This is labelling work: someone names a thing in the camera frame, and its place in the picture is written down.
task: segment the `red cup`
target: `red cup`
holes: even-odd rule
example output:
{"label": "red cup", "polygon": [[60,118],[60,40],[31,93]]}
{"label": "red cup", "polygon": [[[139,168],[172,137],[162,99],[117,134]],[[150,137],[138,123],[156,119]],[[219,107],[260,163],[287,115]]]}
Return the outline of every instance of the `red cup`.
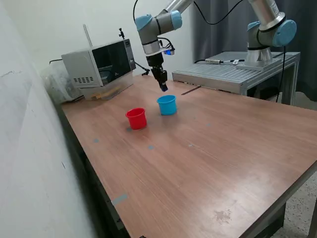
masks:
{"label": "red cup", "polygon": [[129,119],[131,129],[133,130],[140,130],[147,126],[144,108],[132,109],[125,116]]}

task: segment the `white wall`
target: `white wall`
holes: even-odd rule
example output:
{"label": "white wall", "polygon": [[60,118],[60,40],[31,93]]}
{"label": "white wall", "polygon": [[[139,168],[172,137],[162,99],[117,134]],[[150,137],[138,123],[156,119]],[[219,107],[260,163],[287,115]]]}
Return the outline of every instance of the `white wall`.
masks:
{"label": "white wall", "polygon": [[82,171],[1,1],[0,35],[0,237],[97,237]]}
{"label": "white wall", "polygon": [[[133,22],[134,0],[3,0],[25,41],[38,70],[62,54],[89,46],[83,24],[87,24],[94,45],[119,39],[122,27],[132,43],[136,62],[148,66]],[[157,15],[170,0],[139,0],[136,16]],[[163,65],[171,73],[193,62],[190,9],[183,13],[183,27],[165,34],[176,54]]]}

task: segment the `gray curtain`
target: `gray curtain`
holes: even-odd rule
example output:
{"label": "gray curtain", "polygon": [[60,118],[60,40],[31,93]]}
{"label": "gray curtain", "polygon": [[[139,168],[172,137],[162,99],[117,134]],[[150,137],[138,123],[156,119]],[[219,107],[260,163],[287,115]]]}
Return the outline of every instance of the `gray curtain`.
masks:
{"label": "gray curtain", "polygon": [[[195,0],[209,22],[217,22],[238,0]],[[275,0],[279,10],[297,23],[297,35],[288,52],[301,52],[297,91],[317,101],[317,0]],[[195,59],[206,59],[224,51],[246,51],[247,26],[257,21],[247,0],[216,26],[207,25],[194,9]]]}

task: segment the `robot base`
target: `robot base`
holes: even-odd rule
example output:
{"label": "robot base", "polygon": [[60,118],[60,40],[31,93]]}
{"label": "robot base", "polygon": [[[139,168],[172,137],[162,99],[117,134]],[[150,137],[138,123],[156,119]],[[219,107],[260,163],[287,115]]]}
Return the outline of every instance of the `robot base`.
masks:
{"label": "robot base", "polygon": [[281,63],[282,59],[272,59],[271,62],[266,63],[263,66],[251,66],[251,65],[245,65],[245,63],[240,63],[236,66],[237,69],[250,69],[250,70],[256,70],[256,71],[265,71],[268,70],[274,66],[277,66]]}
{"label": "robot base", "polygon": [[248,50],[244,63],[238,64],[237,69],[250,69],[256,71],[268,70],[281,62],[281,59],[274,59],[269,47],[261,50]]}

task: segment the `blue cup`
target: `blue cup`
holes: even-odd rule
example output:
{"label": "blue cup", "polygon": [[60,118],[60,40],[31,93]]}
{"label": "blue cup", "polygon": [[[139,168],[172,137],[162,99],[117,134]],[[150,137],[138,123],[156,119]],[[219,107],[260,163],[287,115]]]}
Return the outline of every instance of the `blue cup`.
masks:
{"label": "blue cup", "polygon": [[160,97],[158,100],[160,113],[163,116],[173,115],[177,112],[176,97],[174,95],[166,95]]}

